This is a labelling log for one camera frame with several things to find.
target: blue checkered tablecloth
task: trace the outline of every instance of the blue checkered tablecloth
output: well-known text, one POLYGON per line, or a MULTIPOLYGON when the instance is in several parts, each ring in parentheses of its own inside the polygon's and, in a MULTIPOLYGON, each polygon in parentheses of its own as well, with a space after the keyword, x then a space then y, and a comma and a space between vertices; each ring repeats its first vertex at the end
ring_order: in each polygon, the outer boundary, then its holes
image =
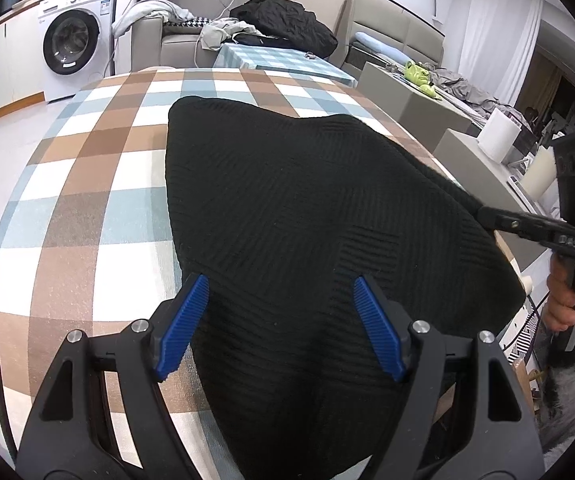
POLYGON ((308 59, 305 53, 291 48, 272 48, 269 46, 248 46, 225 43, 216 58, 214 68, 251 68, 256 70, 275 70, 320 76, 357 87, 357 80, 343 70, 317 57, 308 59))

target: metal screw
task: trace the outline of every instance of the metal screw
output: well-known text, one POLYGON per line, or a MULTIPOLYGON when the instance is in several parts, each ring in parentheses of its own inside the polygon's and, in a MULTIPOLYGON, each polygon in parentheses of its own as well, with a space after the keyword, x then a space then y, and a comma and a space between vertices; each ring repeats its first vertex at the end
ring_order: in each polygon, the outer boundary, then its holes
POLYGON ((146 319, 137 319, 132 323, 132 331, 138 333, 145 332, 150 327, 146 319))
POLYGON ((81 332, 80 330, 72 330, 68 335, 67 335, 67 341, 69 341, 70 343, 75 343, 77 341, 80 341, 83 337, 83 332, 81 332))
POLYGON ((484 343, 491 344, 494 343, 494 334, 489 330, 482 330, 479 332, 479 339, 484 343))
POLYGON ((429 332, 429 323, 427 321, 423 321, 422 319, 416 320, 411 324, 411 327, 414 332, 418 334, 426 334, 429 332))

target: black knit fabric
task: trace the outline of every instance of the black knit fabric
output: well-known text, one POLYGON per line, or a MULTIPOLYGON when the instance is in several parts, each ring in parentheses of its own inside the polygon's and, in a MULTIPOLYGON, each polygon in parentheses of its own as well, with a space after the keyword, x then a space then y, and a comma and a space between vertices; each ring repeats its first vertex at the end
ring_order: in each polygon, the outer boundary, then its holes
POLYGON ((169 120, 176 253, 210 279, 194 360, 247 480, 330 480, 400 413, 405 388, 353 307, 358 275, 454 335, 497 332, 522 304, 479 202, 361 121, 198 97, 169 120))

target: human hand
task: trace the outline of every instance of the human hand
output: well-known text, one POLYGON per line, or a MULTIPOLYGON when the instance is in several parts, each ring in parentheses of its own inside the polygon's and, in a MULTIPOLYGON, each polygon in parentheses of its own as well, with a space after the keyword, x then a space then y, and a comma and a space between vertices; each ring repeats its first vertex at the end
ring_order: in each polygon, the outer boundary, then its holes
POLYGON ((567 275, 560 256, 553 254, 547 277, 550 297, 543 314, 543 322, 553 332, 562 332, 575 325, 575 293, 567 285, 567 275))

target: checkered rug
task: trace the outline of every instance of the checkered rug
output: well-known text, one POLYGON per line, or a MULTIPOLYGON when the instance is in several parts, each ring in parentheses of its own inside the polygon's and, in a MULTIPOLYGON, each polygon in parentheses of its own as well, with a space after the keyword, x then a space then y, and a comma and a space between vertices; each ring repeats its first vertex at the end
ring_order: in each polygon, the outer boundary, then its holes
MULTIPOLYGON (((199 95, 291 117, 350 114, 442 167, 358 91, 329 78, 250 70, 160 70, 78 92, 27 163, 0 221, 0 362, 17 433, 65 335, 119 332, 181 284, 164 178, 168 110, 199 95)), ((138 462, 118 380, 107 375, 124 456, 138 462)), ((191 351, 161 390, 203 479, 237 479, 191 351)))

